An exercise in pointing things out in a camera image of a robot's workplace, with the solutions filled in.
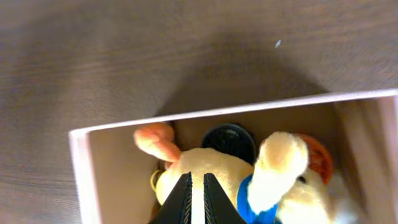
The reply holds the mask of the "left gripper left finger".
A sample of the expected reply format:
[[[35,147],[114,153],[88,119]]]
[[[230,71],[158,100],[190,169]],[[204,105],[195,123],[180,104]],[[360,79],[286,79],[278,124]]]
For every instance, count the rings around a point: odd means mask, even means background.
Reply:
[[[191,172],[182,174],[149,224],[191,224],[192,186]]]

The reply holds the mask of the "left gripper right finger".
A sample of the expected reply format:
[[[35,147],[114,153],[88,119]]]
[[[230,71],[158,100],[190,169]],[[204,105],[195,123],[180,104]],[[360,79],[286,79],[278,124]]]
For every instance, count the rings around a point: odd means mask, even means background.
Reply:
[[[246,224],[212,173],[204,175],[206,224]]]

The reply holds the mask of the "yellow plush duck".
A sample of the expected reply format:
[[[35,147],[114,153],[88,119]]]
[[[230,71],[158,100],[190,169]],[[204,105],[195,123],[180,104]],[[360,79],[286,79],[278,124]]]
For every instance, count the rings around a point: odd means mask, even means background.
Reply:
[[[166,162],[152,174],[152,189],[163,204],[182,174],[192,175],[192,221],[205,222],[204,175],[212,173],[246,223],[359,223],[359,209],[333,172],[327,185],[308,167],[309,151],[297,134],[276,131],[259,146],[253,165],[213,148],[182,151],[165,123],[134,132],[136,146]]]

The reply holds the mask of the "black round puck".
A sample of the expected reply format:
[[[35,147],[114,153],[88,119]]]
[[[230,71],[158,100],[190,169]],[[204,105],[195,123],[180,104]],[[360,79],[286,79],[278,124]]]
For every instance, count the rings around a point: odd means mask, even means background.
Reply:
[[[213,148],[238,157],[251,165],[257,156],[253,134],[239,123],[223,123],[211,128],[204,135],[201,147]]]

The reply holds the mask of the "orange round plastic toy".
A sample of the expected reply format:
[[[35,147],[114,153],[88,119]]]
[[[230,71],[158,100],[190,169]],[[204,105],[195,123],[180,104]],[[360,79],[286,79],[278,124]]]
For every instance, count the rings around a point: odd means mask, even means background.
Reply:
[[[333,159],[329,150],[317,139],[306,135],[297,134],[307,145],[309,151],[308,167],[314,170],[327,185],[333,175]]]

